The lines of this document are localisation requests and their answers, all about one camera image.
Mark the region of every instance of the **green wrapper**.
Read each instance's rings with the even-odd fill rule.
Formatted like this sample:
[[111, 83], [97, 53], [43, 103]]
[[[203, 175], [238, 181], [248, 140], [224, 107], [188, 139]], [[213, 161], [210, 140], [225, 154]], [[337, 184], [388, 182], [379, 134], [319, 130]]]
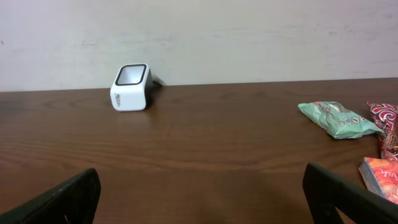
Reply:
[[347, 110], [338, 102], [301, 103], [298, 108], [335, 139], [359, 138], [376, 131], [383, 132], [374, 123]]

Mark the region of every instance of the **white wall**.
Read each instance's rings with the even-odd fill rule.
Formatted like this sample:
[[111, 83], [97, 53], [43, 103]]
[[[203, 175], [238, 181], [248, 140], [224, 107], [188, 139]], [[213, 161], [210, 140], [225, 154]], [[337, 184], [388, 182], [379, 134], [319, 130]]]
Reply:
[[0, 91], [398, 77], [396, 0], [1, 0]]

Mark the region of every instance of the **device logo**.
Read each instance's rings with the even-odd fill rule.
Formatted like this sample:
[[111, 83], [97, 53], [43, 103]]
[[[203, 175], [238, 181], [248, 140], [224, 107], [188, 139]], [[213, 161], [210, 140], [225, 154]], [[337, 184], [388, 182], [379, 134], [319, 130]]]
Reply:
[[120, 107], [120, 94], [115, 93], [114, 96], [116, 97], [116, 104]]

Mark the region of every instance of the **device screen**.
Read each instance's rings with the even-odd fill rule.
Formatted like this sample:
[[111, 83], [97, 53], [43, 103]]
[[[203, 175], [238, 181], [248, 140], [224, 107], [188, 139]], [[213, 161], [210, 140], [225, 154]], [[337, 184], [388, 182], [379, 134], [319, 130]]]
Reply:
[[116, 84], [133, 85], [140, 83], [142, 76], [144, 75], [145, 68], [145, 65], [131, 65], [123, 67]]

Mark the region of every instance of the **food wrapper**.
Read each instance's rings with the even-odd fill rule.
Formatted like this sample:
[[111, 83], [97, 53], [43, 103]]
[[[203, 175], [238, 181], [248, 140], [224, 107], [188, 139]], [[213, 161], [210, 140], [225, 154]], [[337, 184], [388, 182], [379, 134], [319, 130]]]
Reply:
[[374, 123], [347, 110], [338, 102], [301, 103], [298, 108], [335, 139], [359, 138], [382, 131]]
[[379, 150], [381, 159], [398, 161], [398, 141], [397, 141], [397, 111], [398, 106], [387, 103], [366, 102], [371, 110], [371, 116], [375, 124], [383, 129], [379, 133]]

